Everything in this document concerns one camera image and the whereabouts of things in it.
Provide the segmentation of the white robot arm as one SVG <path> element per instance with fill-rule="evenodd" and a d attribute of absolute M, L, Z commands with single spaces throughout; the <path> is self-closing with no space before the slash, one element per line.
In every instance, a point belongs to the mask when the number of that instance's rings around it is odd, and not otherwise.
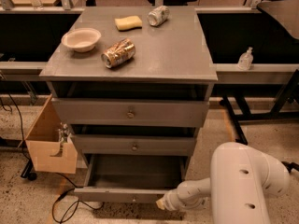
<path fill-rule="evenodd" d="M 289 184 L 289 172 L 281 161 L 228 142 L 215 149 L 209 178 L 184 181 L 156 204 L 162 210 L 188 210 L 210 197 L 214 224 L 271 224 L 265 197 L 285 194 Z"/>

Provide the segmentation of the white foam-padded gripper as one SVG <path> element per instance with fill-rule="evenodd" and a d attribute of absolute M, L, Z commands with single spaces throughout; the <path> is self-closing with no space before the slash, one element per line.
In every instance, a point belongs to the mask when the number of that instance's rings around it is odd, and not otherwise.
<path fill-rule="evenodd" d="M 167 195 L 164 195 L 162 198 L 156 201 L 156 205 L 161 210 L 168 210 L 171 211 L 172 208 L 169 204 Z"/>

